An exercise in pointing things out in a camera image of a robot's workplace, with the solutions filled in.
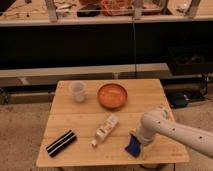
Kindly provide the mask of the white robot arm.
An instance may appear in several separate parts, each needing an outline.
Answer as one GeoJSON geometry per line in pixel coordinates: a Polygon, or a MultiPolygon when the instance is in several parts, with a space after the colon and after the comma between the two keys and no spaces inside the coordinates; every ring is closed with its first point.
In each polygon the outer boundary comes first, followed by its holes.
{"type": "Polygon", "coordinates": [[[213,159],[212,132],[170,121],[168,116],[168,111],[162,107],[144,112],[140,119],[140,126],[136,129],[139,142],[146,146],[158,133],[213,159]]]}

